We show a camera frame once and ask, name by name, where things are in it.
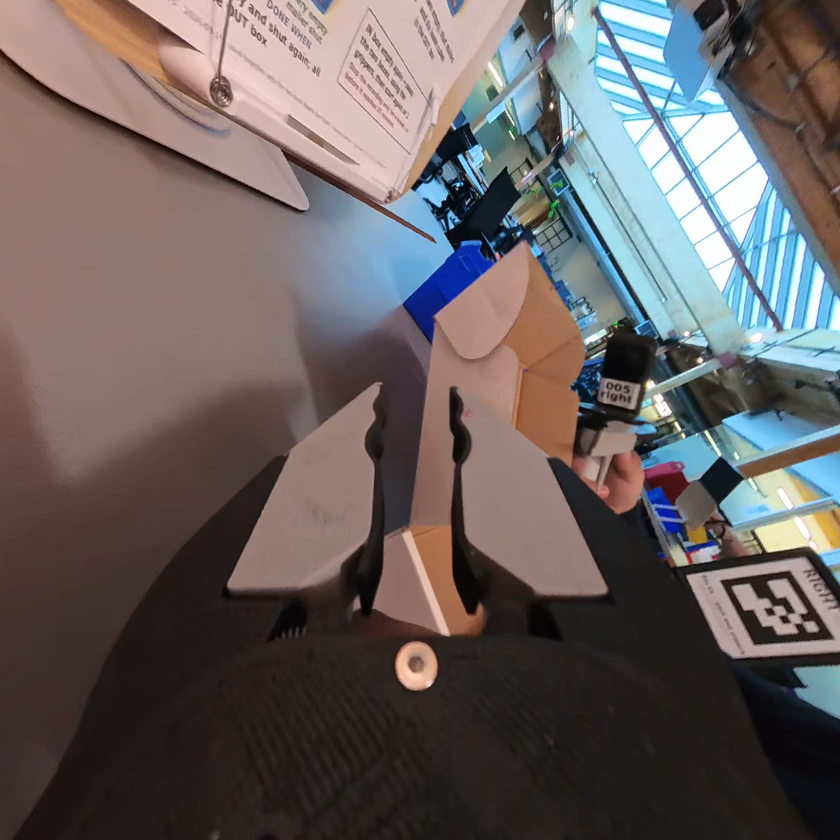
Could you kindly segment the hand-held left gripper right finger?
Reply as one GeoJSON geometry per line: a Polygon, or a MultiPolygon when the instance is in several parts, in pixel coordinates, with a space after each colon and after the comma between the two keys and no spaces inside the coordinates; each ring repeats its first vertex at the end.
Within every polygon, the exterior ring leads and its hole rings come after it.
{"type": "Polygon", "coordinates": [[[458,387],[449,389],[449,428],[451,559],[467,613],[608,597],[553,460],[458,387]]]}

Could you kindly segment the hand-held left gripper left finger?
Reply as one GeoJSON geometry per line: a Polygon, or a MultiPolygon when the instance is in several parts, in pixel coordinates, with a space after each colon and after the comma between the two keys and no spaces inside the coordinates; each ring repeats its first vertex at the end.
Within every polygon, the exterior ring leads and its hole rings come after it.
{"type": "Polygon", "coordinates": [[[385,399],[372,384],[287,454],[226,583],[231,596],[371,613],[382,579],[385,399]]]}

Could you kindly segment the small red storage bin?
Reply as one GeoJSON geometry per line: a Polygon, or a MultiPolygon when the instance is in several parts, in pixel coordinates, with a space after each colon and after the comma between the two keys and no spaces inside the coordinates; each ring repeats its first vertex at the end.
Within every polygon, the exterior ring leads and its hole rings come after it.
{"type": "Polygon", "coordinates": [[[685,467],[682,461],[670,460],[644,468],[646,488],[662,490],[668,501],[675,505],[689,485],[685,467]]]}

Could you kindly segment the blue plastic bin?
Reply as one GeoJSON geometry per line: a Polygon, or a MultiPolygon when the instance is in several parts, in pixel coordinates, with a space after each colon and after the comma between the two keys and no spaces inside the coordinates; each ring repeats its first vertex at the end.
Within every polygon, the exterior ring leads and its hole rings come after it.
{"type": "Polygon", "coordinates": [[[434,318],[465,289],[487,273],[493,261],[485,257],[477,239],[460,244],[403,302],[407,314],[428,342],[434,340],[434,318]]]}

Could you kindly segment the person's right hand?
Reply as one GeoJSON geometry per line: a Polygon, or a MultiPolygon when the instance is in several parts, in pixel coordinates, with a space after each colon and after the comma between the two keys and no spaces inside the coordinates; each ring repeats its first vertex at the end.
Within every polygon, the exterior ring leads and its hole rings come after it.
{"type": "Polygon", "coordinates": [[[572,469],[583,482],[617,515],[633,510],[642,495],[644,468],[635,451],[617,454],[612,458],[602,485],[585,476],[586,459],[573,457],[572,469]]]}

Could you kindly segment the framed paper sign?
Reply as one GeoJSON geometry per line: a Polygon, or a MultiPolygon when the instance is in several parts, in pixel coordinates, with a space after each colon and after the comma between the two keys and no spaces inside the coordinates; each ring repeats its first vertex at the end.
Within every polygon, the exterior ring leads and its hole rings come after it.
{"type": "Polygon", "coordinates": [[[839,588],[811,549],[678,567],[720,650],[744,665],[839,664],[839,588]]]}

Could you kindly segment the glass skylight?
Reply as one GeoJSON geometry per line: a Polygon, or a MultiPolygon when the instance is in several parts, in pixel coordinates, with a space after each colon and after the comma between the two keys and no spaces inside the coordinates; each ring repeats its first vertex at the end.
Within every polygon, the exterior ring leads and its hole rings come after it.
{"type": "Polygon", "coordinates": [[[597,28],[596,79],[737,321],[771,326],[725,237],[783,328],[837,331],[823,263],[724,99],[711,88],[690,100],[667,68],[667,3],[600,2],[598,11],[612,34],[597,28]]]}

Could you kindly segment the white cardboard box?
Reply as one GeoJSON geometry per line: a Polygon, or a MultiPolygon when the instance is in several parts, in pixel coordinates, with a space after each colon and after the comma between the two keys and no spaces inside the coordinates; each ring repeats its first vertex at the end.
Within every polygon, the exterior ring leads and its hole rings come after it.
{"type": "Polygon", "coordinates": [[[571,466],[581,330],[530,247],[517,245],[434,316],[409,530],[447,635],[477,635],[452,576],[448,395],[463,386],[547,456],[571,466]]]}

